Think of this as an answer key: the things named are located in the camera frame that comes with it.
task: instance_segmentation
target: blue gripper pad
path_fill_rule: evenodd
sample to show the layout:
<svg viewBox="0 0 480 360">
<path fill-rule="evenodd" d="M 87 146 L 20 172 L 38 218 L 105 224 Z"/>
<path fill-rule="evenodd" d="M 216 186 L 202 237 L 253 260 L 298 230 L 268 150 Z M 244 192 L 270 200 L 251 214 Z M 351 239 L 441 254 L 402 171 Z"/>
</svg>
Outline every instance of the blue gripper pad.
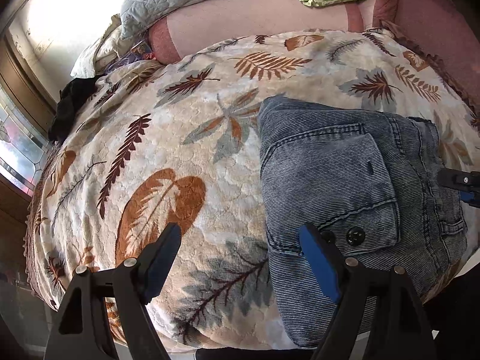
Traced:
<svg viewBox="0 0 480 360">
<path fill-rule="evenodd" d="M 300 228 L 299 238 L 302 252 L 310 264 L 320 289 L 333 303 L 338 304 L 341 295 L 338 287 L 337 272 L 333 269 L 322 248 L 318 245 L 318 241 L 308 231 L 306 226 Z"/>
</svg>

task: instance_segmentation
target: back pocket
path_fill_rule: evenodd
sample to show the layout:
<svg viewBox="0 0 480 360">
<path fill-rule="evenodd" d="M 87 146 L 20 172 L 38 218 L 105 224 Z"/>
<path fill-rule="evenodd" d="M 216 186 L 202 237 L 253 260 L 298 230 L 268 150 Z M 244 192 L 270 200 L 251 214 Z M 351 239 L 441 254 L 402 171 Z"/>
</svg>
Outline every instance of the back pocket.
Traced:
<svg viewBox="0 0 480 360">
<path fill-rule="evenodd" d="M 332 231 L 344 255 L 398 242 L 397 198 L 382 154 L 370 134 L 342 127 L 288 137 L 267 151 L 261 179 L 272 251 L 301 255 L 305 222 Z"/>
</svg>

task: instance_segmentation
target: white wall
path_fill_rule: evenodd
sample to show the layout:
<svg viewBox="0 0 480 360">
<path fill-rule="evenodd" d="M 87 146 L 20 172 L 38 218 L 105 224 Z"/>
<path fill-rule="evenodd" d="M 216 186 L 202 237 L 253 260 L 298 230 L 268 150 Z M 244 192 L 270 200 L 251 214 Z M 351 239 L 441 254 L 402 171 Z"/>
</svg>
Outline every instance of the white wall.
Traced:
<svg viewBox="0 0 480 360">
<path fill-rule="evenodd" d="M 80 52 L 103 34 L 111 16 L 120 12 L 122 2 L 30 0 L 21 10 L 14 27 L 17 35 L 19 26 L 23 29 L 31 45 L 31 50 L 21 45 L 22 53 L 37 65 L 35 69 L 31 66 L 35 74 L 46 72 L 39 73 L 38 79 L 54 99 L 58 101 L 58 89 L 71 81 L 70 72 Z"/>
</svg>

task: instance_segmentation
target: pillow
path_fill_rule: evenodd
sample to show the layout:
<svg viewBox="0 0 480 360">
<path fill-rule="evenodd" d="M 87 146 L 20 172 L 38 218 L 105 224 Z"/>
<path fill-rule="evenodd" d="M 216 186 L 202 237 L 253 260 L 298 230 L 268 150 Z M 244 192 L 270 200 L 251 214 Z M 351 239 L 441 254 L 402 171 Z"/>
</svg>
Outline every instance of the pillow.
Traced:
<svg viewBox="0 0 480 360">
<path fill-rule="evenodd" d="M 398 0 L 362 0 L 358 2 L 364 29 L 380 27 L 380 19 L 394 21 L 397 6 Z"/>
<path fill-rule="evenodd" d="M 355 2 L 310 8 L 298 0 L 206 0 L 160 19 L 149 39 L 167 65 L 225 39 L 308 28 L 362 32 L 362 15 Z"/>
</svg>

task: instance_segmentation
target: metal screw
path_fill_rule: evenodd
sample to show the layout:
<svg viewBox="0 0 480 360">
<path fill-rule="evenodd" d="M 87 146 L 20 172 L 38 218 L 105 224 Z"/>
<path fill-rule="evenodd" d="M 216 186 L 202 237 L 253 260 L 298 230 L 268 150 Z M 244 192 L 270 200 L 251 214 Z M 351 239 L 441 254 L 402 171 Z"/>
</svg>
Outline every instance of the metal screw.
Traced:
<svg viewBox="0 0 480 360">
<path fill-rule="evenodd" d="M 132 266 L 135 266 L 136 263 L 137 259 L 135 257 L 130 257 L 123 262 L 123 265 L 130 268 Z"/>
<path fill-rule="evenodd" d="M 87 266 L 86 265 L 79 265 L 78 267 L 75 268 L 75 272 L 77 275 L 84 274 L 87 271 Z"/>
<path fill-rule="evenodd" d="M 359 261 L 357 259 L 354 259 L 353 257 L 347 257 L 345 259 L 345 263 L 348 266 L 357 266 L 359 264 Z"/>
<path fill-rule="evenodd" d="M 399 265 L 393 267 L 393 270 L 396 274 L 403 275 L 405 273 L 405 268 Z"/>
</svg>

